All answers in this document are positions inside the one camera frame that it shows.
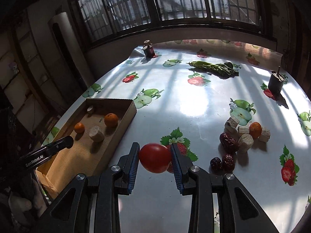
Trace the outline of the green leafy vegetable bunch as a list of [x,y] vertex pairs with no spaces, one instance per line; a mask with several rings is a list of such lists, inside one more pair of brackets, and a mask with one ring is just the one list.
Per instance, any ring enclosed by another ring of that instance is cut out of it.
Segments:
[[221,78],[229,78],[239,76],[239,71],[231,62],[212,64],[205,61],[193,61],[187,63],[193,70],[211,73]]

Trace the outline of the large red jujube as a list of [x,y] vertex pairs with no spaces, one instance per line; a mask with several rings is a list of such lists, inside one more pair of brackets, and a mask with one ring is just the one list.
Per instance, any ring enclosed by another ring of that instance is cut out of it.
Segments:
[[226,153],[233,155],[239,150],[238,142],[229,133],[220,134],[219,140]]

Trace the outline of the small black cup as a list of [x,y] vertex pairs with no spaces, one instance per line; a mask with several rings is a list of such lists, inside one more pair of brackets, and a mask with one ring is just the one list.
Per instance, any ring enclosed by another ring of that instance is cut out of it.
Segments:
[[280,66],[278,67],[277,71],[272,70],[269,83],[268,83],[268,89],[273,93],[273,94],[280,94],[282,87],[285,82],[285,78],[283,75],[279,72]]

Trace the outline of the dark round plum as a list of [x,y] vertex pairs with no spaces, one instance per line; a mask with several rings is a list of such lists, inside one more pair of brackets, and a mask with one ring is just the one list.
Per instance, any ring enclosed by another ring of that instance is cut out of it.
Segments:
[[210,168],[214,174],[221,174],[223,172],[222,161],[219,157],[214,157],[210,161]]

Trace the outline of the black framed window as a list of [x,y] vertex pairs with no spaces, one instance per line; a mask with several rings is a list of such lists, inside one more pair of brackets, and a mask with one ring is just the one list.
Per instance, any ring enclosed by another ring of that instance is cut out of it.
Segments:
[[154,30],[210,27],[270,38],[270,0],[68,0],[76,30],[90,46]]

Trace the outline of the beige yam chunk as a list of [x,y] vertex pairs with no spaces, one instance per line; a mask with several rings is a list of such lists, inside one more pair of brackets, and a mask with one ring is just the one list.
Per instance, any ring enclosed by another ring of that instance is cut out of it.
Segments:
[[239,153],[245,154],[253,146],[253,137],[250,134],[243,134],[238,140]]
[[238,136],[241,137],[244,134],[249,134],[249,127],[248,126],[239,126],[238,127]]
[[89,131],[89,137],[99,143],[104,140],[104,132],[99,126],[93,126]]
[[261,135],[258,137],[258,140],[263,143],[267,143],[270,139],[270,130],[266,127],[263,127],[261,130]]
[[235,116],[231,116],[225,122],[225,129],[228,130],[230,133],[234,134],[237,132],[236,128],[239,125],[239,122],[239,119],[237,119]]

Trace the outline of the large orange tangerine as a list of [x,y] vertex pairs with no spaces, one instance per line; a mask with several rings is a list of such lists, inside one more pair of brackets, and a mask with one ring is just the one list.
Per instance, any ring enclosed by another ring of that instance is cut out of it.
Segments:
[[108,113],[104,117],[104,123],[107,127],[116,127],[118,125],[118,116],[114,113]]

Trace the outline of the small orange tangerine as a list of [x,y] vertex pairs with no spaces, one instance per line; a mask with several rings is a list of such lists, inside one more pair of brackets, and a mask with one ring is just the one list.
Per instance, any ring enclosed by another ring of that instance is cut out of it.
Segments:
[[85,126],[83,123],[79,122],[79,123],[76,123],[75,126],[74,126],[74,131],[77,133],[77,134],[82,134],[84,133],[85,131]]

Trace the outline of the beige yam chunk front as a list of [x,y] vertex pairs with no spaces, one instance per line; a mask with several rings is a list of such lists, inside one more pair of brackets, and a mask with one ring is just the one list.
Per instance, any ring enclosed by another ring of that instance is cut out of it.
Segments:
[[243,134],[238,140],[239,153],[245,154],[253,146],[253,137],[250,134]]

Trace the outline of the dark jar with spools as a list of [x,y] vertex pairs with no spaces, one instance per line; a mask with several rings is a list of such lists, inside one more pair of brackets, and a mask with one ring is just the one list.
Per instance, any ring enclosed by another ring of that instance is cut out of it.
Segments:
[[153,49],[153,44],[150,40],[145,40],[142,48],[146,58],[156,57],[155,51]]

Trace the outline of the fruit print tablecloth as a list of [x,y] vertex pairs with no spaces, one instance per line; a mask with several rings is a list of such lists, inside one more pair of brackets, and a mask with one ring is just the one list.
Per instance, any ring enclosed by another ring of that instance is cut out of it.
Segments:
[[[310,204],[310,99],[291,76],[280,99],[265,90],[281,55],[218,40],[161,43],[155,52],[156,57],[146,59],[136,47],[125,57],[117,56],[114,67],[73,103],[46,142],[86,99],[131,99],[137,112],[111,163],[133,142],[182,142],[194,163],[208,170],[210,160],[224,153],[219,135],[229,117],[237,117],[239,126],[258,122],[270,130],[270,139],[256,140],[248,152],[238,153],[234,174],[279,232],[293,231]],[[239,76],[195,71],[187,64],[193,61],[231,62]]]

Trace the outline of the white pipe column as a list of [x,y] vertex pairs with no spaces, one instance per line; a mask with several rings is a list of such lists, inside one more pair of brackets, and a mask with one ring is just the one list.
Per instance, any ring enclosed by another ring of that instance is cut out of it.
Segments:
[[66,65],[79,73],[82,81],[84,56],[72,28],[67,12],[61,12],[48,21],[52,37]]

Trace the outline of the brown cardboard box tray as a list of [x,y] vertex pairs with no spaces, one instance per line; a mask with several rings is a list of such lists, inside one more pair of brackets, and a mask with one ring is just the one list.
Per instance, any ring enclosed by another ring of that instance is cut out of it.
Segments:
[[[93,106],[92,114],[87,113]],[[86,176],[97,175],[108,166],[114,152],[136,115],[136,106],[131,99],[91,98],[86,99],[60,128],[55,139],[71,136],[74,144],[63,149],[48,162],[39,166],[37,176],[47,195],[55,199],[72,178],[80,173]],[[108,113],[118,116],[116,127],[107,127],[104,117]],[[85,131],[77,134],[76,123],[83,123]],[[99,126],[104,132],[104,140],[96,143],[89,137],[93,126]]]

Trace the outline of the red tomato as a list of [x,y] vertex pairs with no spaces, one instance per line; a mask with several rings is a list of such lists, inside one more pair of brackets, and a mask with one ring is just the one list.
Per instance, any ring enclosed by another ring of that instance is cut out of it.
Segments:
[[171,163],[171,151],[164,145],[149,143],[140,149],[139,159],[146,170],[160,174],[165,172]]

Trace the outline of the dark red jujube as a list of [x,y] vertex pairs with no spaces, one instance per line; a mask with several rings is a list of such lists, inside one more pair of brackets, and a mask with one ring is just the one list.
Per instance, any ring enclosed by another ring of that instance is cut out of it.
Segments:
[[225,154],[222,157],[222,167],[226,173],[232,173],[235,169],[235,162],[231,154]]

